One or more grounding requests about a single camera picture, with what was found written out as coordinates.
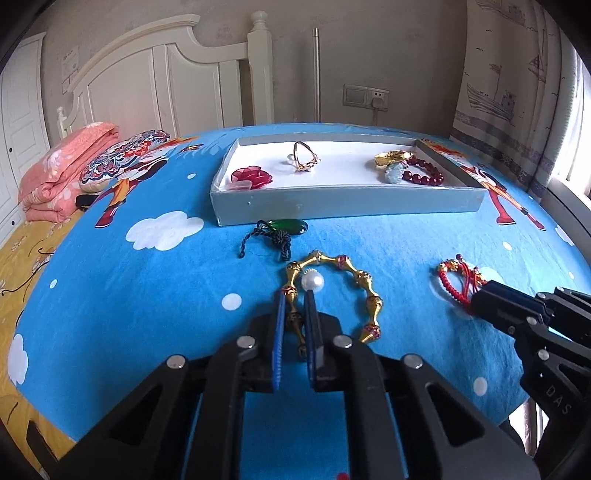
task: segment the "green gemstone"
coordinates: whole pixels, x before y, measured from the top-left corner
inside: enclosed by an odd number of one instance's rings
[[[282,218],[268,222],[273,230],[285,230],[290,235],[301,235],[308,230],[308,224],[297,218]]]

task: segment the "metal pole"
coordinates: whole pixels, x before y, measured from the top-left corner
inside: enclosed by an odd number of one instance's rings
[[[320,39],[318,28],[312,33],[314,49],[314,122],[320,122]]]

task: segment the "pearl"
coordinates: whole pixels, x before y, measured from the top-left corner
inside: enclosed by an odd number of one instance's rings
[[[318,293],[324,287],[324,277],[314,268],[309,268],[301,276],[301,287]]]

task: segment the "jewelry tray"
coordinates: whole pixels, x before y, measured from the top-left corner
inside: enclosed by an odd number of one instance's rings
[[[288,155],[296,141],[318,155],[309,172],[296,172]],[[374,156],[407,150],[434,164],[445,180],[439,187],[407,181],[389,184]],[[301,162],[311,155],[298,148]],[[233,171],[261,167],[272,183],[257,190],[227,190]],[[413,173],[426,173],[410,167]],[[485,188],[467,172],[419,139],[363,134],[281,134],[240,138],[225,155],[210,189],[220,226],[278,218],[331,218],[398,213],[475,212]]]

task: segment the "light switch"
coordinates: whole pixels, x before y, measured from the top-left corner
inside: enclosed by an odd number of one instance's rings
[[[367,97],[367,87],[359,85],[343,85],[343,105],[346,106],[365,106]]]

